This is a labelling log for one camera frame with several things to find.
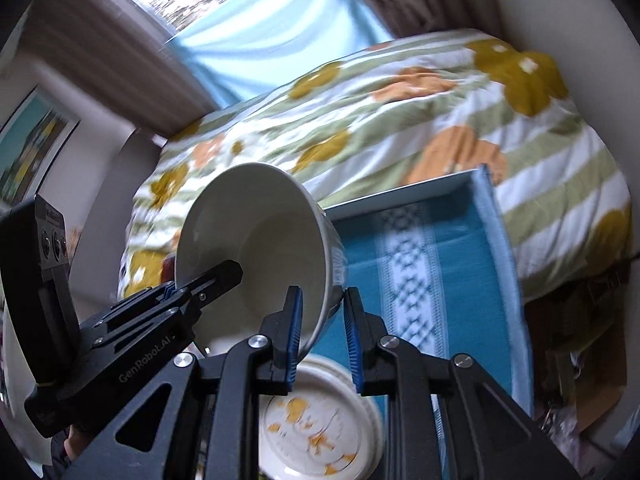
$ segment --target green stripe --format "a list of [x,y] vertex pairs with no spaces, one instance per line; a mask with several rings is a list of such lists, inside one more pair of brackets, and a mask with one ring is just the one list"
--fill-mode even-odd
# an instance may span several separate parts
[[[380,102],[370,102],[369,95],[371,92],[379,90],[386,85],[392,83],[395,79],[395,75],[379,78],[376,81],[372,81],[366,85],[358,87],[358,92],[355,94],[348,94],[344,97],[341,97],[335,101],[329,102],[326,105],[322,105],[314,110],[310,111],[308,114],[304,116],[297,117],[290,122],[287,122],[286,118],[282,118],[282,122],[278,122],[278,124],[274,124],[270,128],[263,129],[261,134],[267,136],[270,140],[277,139],[279,136],[292,132],[293,130],[299,128],[300,126],[304,126],[309,124],[311,121],[315,121],[327,114],[335,112],[337,110],[343,110],[344,108],[350,107],[358,102],[362,102],[362,106],[359,108],[355,108],[350,113],[351,116],[361,117],[363,115],[368,115],[376,111],[380,108],[383,103]],[[443,76],[443,78],[458,82],[462,84],[465,83],[465,79],[463,77],[452,77],[452,76]]]
[[165,229],[175,229],[183,226],[185,218],[181,216],[169,216],[161,220],[155,220],[151,224],[148,222],[135,221],[131,225],[130,236],[138,236],[142,233],[153,233]]
[[504,156],[509,168],[509,178],[567,149],[580,138],[584,125],[580,116],[569,115],[530,142],[506,153]]
[[504,214],[504,223],[513,247],[549,227],[583,202],[618,170],[616,162],[602,148],[564,184],[520,204]]
[[[411,42],[405,43],[405,44],[398,44],[397,46],[389,46],[389,47],[386,47],[386,48],[381,49],[381,50],[375,50],[375,51],[364,50],[364,51],[360,52],[359,56],[354,56],[354,57],[346,56],[346,59],[345,58],[341,58],[341,59],[337,59],[336,61],[343,61],[345,64],[346,63],[351,63],[351,66],[348,67],[348,69],[346,69],[346,70],[349,70],[348,73],[355,72],[354,75],[359,75],[359,73],[361,73],[361,72],[366,72],[367,70],[371,70],[372,68],[376,68],[378,66],[382,66],[382,65],[384,65],[386,63],[393,62],[393,61],[399,60],[399,59],[404,59],[405,57],[413,57],[414,53],[416,53],[415,54],[416,56],[422,56],[425,53],[425,51],[427,53],[433,52],[434,54],[439,54],[440,53],[440,49],[443,49],[443,48],[445,50],[443,50],[442,52],[460,50],[461,48],[464,47],[464,45],[466,43],[468,43],[470,41],[469,37],[471,35],[472,34],[470,34],[470,32],[468,30],[456,30],[456,31],[452,31],[450,34],[443,34],[442,36],[439,36],[437,38],[423,38],[423,37],[420,37],[418,40],[411,41]],[[450,45],[443,46],[443,47],[438,47],[438,48],[433,48],[433,47],[428,48],[428,45],[430,45],[432,43],[439,43],[441,41],[447,41],[447,40],[454,41],[454,40],[458,40],[458,39],[462,39],[464,41],[461,42],[461,43],[460,42],[451,43]],[[413,50],[413,51],[409,52],[412,48],[415,48],[416,46],[419,46],[419,45],[425,46],[426,48],[420,49],[420,50]],[[398,59],[397,57],[390,57],[389,56],[390,54],[403,54],[404,56],[400,57]],[[362,69],[355,70],[356,67],[362,67],[363,63],[365,63],[365,62],[366,62],[366,64],[364,64],[364,66],[366,67],[366,70],[362,70]],[[302,74],[299,78],[302,78],[307,74],[315,72],[321,66],[322,65],[319,65],[315,69],[310,70],[309,72],[307,72],[306,74]],[[338,74],[338,77],[334,80],[334,82],[342,81],[343,79],[349,79],[349,78],[352,77],[351,76],[351,77],[348,77],[348,78],[343,78],[342,76],[343,76],[343,74],[342,74],[342,72],[340,72]],[[295,79],[292,82],[287,83],[286,85],[281,86],[279,89],[283,90],[282,93],[279,94],[277,97],[273,98],[269,103],[265,103],[264,104],[264,108],[268,108],[268,106],[271,103],[277,101],[281,97],[281,95],[287,95],[289,93],[289,89],[290,89],[289,86],[291,85],[291,83],[293,83],[295,81],[297,81],[297,79]],[[327,84],[327,85],[324,85],[322,87],[322,90],[325,90],[325,89],[331,88],[331,87],[332,86],[330,86],[330,84]],[[299,105],[299,104],[303,104],[303,103],[308,102],[308,101],[309,101],[309,98],[307,98],[307,99],[297,99],[297,100],[293,101],[293,103],[295,103],[296,105]],[[255,118],[259,118],[259,119],[262,118],[262,114],[257,115]]]
[[343,68],[338,72],[338,75],[335,79],[322,86],[321,88],[316,88],[309,92],[306,96],[301,99],[289,99],[286,98],[280,102],[274,103],[272,106],[268,104],[264,105],[264,111],[255,116],[252,116],[252,119],[261,119],[266,117],[272,117],[274,115],[278,115],[284,112],[288,112],[293,108],[305,104],[312,99],[316,99],[323,92],[334,88],[335,86],[342,84],[348,80],[352,80],[355,77],[364,74],[370,70],[373,70],[379,66],[383,66],[389,63],[393,63],[396,61],[402,61],[405,59],[410,59],[412,57],[424,56],[428,54],[444,54],[446,52],[454,52],[456,50],[460,50],[464,47],[464,43],[451,44],[447,46],[441,46],[437,48],[422,48],[416,50],[402,50],[392,56],[386,56],[382,59],[363,59],[362,62],[355,63],[347,68]]
[[398,160],[382,170],[352,182],[348,186],[319,200],[318,203],[324,208],[398,187],[404,176],[416,165],[419,158],[420,153],[414,153]]
[[[178,193],[175,194],[174,197],[172,197],[171,202],[188,202],[190,200],[196,200],[197,197],[200,195],[200,193],[202,193],[202,190],[205,189],[207,186],[204,185],[202,186],[200,189],[197,190],[183,190],[181,189],[180,191],[178,191]],[[141,208],[146,208],[146,209],[151,209],[151,205],[153,204],[154,200],[153,199],[149,199],[149,198],[140,198],[139,200],[136,201],[136,207],[141,207]]]
[[330,160],[312,162],[296,177],[301,182],[318,176],[329,168],[348,160],[353,155],[363,152],[369,146],[374,146],[391,135],[402,135],[407,129],[433,121],[436,117],[450,112],[455,106],[464,101],[466,94],[480,88],[484,82],[473,82],[459,86],[452,91],[435,94],[432,98],[421,101],[402,101],[378,114],[374,120],[369,120],[351,132],[345,148]]
[[468,43],[469,41],[471,41],[469,40],[469,37],[476,35],[476,32],[470,30],[447,30],[443,33],[438,32],[435,34],[428,34],[427,37],[418,36],[415,40],[407,41],[405,43],[399,43],[398,41],[396,41],[394,42],[394,44],[386,46],[385,48],[381,48],[379,50],[361,50],[360,52],[356,53],[358,54],[358,56],[351,54],[350,56],[345,57],[348,58],[348,62],[351,62],[353,59],[365,59],[367,57],[380,56],[381,54],[385,55],[389,53],[401,52],[403,50],[415,48],[416,46],[425,46],[433,43],[439,43],[441,41],[455,41],[460,38],[464,39],[465,43]]
[[306,136],[302,139],[271,150],[263,158],[261,158],[261,161],[273,162],[276,160],[276,158],[282,155],[287,155],[288,153],[299,153],[308,150],[309,148],[315,146],[316,144],[319,144],[320,142],[325,142],[337,132],[347,129],[349,126],[351,126],[351,123],[353,123],[355,118],[362,118],[364,116],[372,114],[380,108],[380,105],[380,103],[368,104],[363,106],[362,108],[354,110],[354,113],[348,115],[347,117],[320,124],[318,127],[314,128],[308,134],[306,134]]
[[515,118],[516,113],[511,105],[505,99],[501,99],[487,108],[470,113],[465,124],[473,128],[476,137],[481,139],[492,134],[498,128],[512,123]]
[[201,136],[218,129],[224,126],[225,124],[228,124],[229,122],[233,121],[236,117],[238,117],[238,115],[242,114],[244,111],[254,106],[257,102],[263,99],[264,99],[264,94],[256,96],[252,99],[249,99],[248,101],[244,101],[242,103],[234,105],[231,108],[225,108],[225,110],[223,110],[224,113],[222,113],[222,111],[220,112],[222,113],[222,115],[217,115],[212,120],[202,123],[198,127],[196,132],[191,134],[190,136],[185,137],[184,139],[181,139],[181,140],[177,140],[175,142],[168,142],[165,145],[164,149],[162,150],[161,160],[162,158],[171,158],[173,156],[176,156],[181,152],[188,150],[194,144],[202,142],[202,139],[200,138]]
[[586,262],[594,242],[598,242],[596,240],[596,228],[597,225],[592,226],[585,239],[579,245],[572,247],[567,253],[556,258],[535,274],[524,278],[522,280],[524,296],[526,298],[539,297],[566,282],[568,276],[570,276],[570,279],[578,278],[579,267],[582,267]]

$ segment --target metal screw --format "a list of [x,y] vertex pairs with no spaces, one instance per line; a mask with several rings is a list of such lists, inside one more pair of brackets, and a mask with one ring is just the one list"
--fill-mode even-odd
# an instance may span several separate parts
[[46,231],[42,232],[42,253],[45,258],[48,258],[51,254],[51,241],[49,240],[49,235],[47,235]]
[[470,355],[458,354],[453,358],[453,363],[458,368],[471,368],[474,363],[474,359]]
[[181,352],[176,357],[174,357],[174,365],[178,368],[186,368],[191,363],[193,363],[193,355],[188,352]]
[[252,335],[249,338],[249,346],[251,348],[262,348],[263,346],[267,346],[268,342],[269,339],[267,338],[267,336],[262,334]]
[[400,340],[394,335],[383,335],[380,344],[385,348],[395,348],[400,344]]

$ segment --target yellow flower pattern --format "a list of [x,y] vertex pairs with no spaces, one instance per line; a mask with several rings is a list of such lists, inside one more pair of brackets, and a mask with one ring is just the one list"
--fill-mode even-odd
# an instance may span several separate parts
[[303,98],[313,89],[320,88],[331,82],[340,72],[341,65],[340,61],[332,61],[313,72],[303,75],[294,83],[293,88],[289,91],[289,97],[291,99]]
[[475,52],[474,64],[492,81],[504,85],[511,107],[528,117],[547,108],[552,98],[566,99],[569,92],[554,60],[539,52],[518,52],[501,40],[467,43]]
[[242,142],[242,140],[236,140],[231,146],[231,153],[233,153],[234,156],[240,155],[242,150],[244,150],[244,142]]
[[329,137],[325,142],[320,142],[315,146],[312,146],[305,153],[300,156],[293,173],[297,173],[300,170],[304,170],[312,162],[324,162],[332,158],[332,156],[340,153],[347,145],[349,140],[349,133],[347,130],[342,130],[337,134]]
[[187,163],[183,162],[180,166],[163,173],[159,180],[151,183],[151,193],[154,194],[154,200],[151,204],[153,209],[162,209],[164,204],[178,193],[187,180],[188,171]]
[[193,121],[193,123],[189,124],[189,126],[187,126],[185,129],[183,129],[182,131],[180,131],[179,133],[171,137],[171,142],[176,142],[177,140],[183,140],[183,139],[186,139],[187,137],[191,137],[192,135],[197,134],[201,124],[202,124],[202,119]]
[[125,298],[148,286],[160,285],[165,256],[164,253],[150,250],[137,251],[131,255],[129,285],[124,291]]
[[587,259],[587,275],[604,272],[610,265],[625,256],[631,232],[631,205],[623,210],[607,212],[593,230],[591,247]]

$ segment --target human hand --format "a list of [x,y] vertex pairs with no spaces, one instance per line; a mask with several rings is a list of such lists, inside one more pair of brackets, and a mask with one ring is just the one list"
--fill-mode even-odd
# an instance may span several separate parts
[[73,424],[69,427],[69,436],[65,440],[66,455],[73,461],[80,456],[94,438],[83,433]]

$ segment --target white bowl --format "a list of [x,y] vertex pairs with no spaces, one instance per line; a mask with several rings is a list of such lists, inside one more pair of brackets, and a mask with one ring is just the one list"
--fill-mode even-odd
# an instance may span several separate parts
[[287,397],[260,398],[259,464],[271,480],[365,480],[382,456],[380,410],[351,374],[310,354]]
[[303,293],[300,356],[320,336],[342,299],[344,248],[311,195],[287,173],[251,162],[223,171],[191,206],[175,259],[180,288],[223,260],[242,267],[242,283],[204,308],[195,342],[227,352],[281,310],[289,285]]

